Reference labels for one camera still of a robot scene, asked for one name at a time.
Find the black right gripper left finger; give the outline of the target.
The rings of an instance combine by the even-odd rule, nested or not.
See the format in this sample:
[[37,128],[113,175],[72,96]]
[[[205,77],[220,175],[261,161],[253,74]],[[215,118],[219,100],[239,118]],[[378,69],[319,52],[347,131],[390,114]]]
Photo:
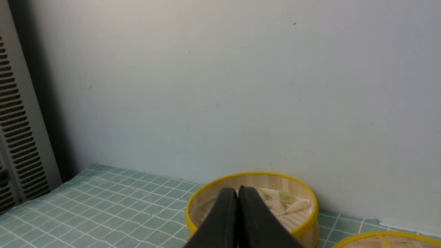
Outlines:
[[186,243],[186,248],[236,248],[236,191],[225,187],[219,191],[208,216]]

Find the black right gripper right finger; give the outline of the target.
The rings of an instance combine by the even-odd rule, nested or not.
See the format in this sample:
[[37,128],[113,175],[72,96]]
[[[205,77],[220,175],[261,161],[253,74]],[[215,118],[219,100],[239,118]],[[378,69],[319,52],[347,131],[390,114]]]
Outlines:
[[275,218],[253,187],[238,191],[238,247],[302,248]]

